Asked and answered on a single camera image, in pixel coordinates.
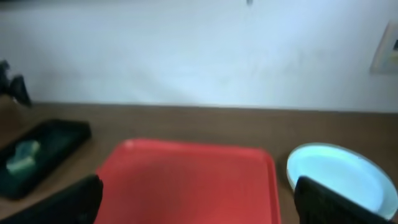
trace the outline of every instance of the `tray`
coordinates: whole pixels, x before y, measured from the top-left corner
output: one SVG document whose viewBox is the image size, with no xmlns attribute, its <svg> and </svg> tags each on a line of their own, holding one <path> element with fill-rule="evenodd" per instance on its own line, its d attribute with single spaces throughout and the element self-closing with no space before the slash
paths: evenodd
<svg viewBox="0 0 398 224">
<path fill-rule="evenodd" d="M 97 174 L 95 224 L 280 224 L 274 161 L 260 149 L 127 140 Z"/>
<path fill-rule="evenodd" d="M 0 149 L 0 196 L 10 199 L 26 196 L 90 137 L 91 131 L 87 122 L 51 119 L 38 124 Z M 16 145 L 28 140 L 40 143 L 40 151 L 35 159 L 36 165 L 28 172 L 11 175 L 6 168 L 6 162 L 15 154 Z"/>
</svg>

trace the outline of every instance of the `plate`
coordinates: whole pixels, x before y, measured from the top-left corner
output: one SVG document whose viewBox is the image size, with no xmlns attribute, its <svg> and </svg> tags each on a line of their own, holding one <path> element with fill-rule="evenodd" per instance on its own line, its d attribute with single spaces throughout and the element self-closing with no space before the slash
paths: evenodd
<svg viewBox="0 0 398 224">
<path fill-rule="evenodd" d="M 390 220 L 398 209 L 397 190 L 384 171 L 364 156 L 341 146 L 310 143 L 287 161 L 292 189 L 307 176 L 365 209 Z"/>
</svg>

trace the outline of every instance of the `black object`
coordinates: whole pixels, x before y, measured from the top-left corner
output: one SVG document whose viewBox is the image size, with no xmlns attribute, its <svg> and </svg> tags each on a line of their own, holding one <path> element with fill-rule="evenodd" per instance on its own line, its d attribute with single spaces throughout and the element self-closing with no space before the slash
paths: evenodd
<svg viewBox="0 0 398 224">
<path fill-rule="evenodd" d="M 294 203 L 300 224 L 391 224 L 308 177 L 298 179 Z"/>
<path fill-rule="evenodd" d="M 93 224 L 102 193 L 102 181 L 91 175 L 0 224 Z"/>
<path fill-rule="evenodd" d="M 90 137 L 90 126 L 86 122 L 53 119 L 40 123 L 0 149 L 0 195 L 11 199 L 24 197 Z M 7 160 L 15 154 L 19 142 L 28 140 L 40 144 L 35 157 L 36 165 L 12 175 L 7 170 Z"/>
<path fill-rule="evenodd" d="M 25 87 L 24 77 L 16 75 L 12 80 L 9 80 L 7 77 L 9 69 L 10 66 L 7 61 L 0 61 L 0 95 L 9 95 L 18 103 L 31 107 L 32 102 Z"/>
</svg>

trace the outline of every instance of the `black container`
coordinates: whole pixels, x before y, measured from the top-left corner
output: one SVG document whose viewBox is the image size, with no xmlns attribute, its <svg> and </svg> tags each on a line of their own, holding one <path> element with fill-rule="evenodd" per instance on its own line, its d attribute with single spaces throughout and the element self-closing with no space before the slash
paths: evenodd
<svg viewBox="0 0 398 224">
<path fill-rule="evenodd" d="M 90 137 L 90 125 L 87 122 L 51 119 L 38 124 L 0 149 L 0 196 L 11 199 L 26 196 Z M 40 143 L 40 151 L 35 157 L 36 165 L 21 174 L 10 174 L 6 167 L 7 160 L 15 154 L 20 142 L 29 140 Z"/>
</svg>

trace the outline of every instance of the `red tray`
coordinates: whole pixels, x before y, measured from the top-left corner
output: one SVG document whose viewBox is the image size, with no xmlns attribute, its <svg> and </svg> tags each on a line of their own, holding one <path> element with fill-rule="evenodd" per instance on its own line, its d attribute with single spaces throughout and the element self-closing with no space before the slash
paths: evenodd
<svg viewBox="0 0 398 224">
<path fill-rule="evenodd" d="M 127 140 L 97 173 L 96 224 L 280 224 L 274 162 L 262 150 Z"/>
</svg>

